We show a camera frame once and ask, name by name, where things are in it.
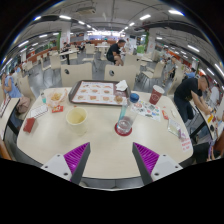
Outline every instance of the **food wrapper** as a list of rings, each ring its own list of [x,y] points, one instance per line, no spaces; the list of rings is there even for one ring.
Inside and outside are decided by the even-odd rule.
[[[67,89],[55,89],[52,93],[47,95],[47,106],[54,108],[57,107],[60,102],[64,101],[68,96]]]

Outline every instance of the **tray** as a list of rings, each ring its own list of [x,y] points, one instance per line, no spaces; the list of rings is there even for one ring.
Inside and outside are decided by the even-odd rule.
[[[117,91],[116,90],[116,84],[119,83],[118,81],[104,81],[104,80],[81,80],[79,82],[77,82],[73,88],[71,89],[71,91],[68,94],[68,98],[69,98],[69,102],[73,103],[73,104],[93,104],[93,105],[107,105],[107,106],[122,106],[121,104],[107,104],[107,103],[89,103],[89,102],[73,102],[73,98],[75,97],[77,91],[79,90],[79,87],[81,85],[82,82],[92,82],[92,83],[97,83],[97,82],[101,82],[101,83],[112,83],[114,84],[114,95],[122,95],[123,97],[129,98],[131,91],[130,88],[128,87],[124,92],[123,91]]]

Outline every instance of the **yellow cup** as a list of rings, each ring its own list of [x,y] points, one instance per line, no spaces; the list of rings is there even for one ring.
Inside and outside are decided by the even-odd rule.
[[[82,107],[73,108],[68,111],[66,121],[69,127],[77,135],[83,135],[87,131],[87,111]]]

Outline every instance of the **food tray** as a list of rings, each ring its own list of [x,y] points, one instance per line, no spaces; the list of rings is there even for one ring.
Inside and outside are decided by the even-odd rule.
[[[71,91],[69,92],[68,98],[70,103],[73,104],[93,104],[93,105],[107,105],[107,106],[122,106],[122,103],[120,104],[110,104],[110,103],[96,103],[96,102],[73,102],[74,97],[76,96],[76,93],[78,92],[82,82],[90,82],[91,84],[94,83],[111,83],[113,84],[113,92],[114,92],[114,96],[122,96],[122,97],[126,97],[129,98],[130,96],[130,88],[128,87],[125,91],[118,91],[116,90],[116,84],[118,84],[118,81],[102,81],[102,80],[81,80],[79,82],[77,82],[74,87],[71,89]]]

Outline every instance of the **bag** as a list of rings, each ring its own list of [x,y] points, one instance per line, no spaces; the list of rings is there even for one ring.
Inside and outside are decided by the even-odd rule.
[[[30,98],[22,96],[20,97],[20,101],[16,106],[17,113],[22,114],[26,113],[30,105]]]

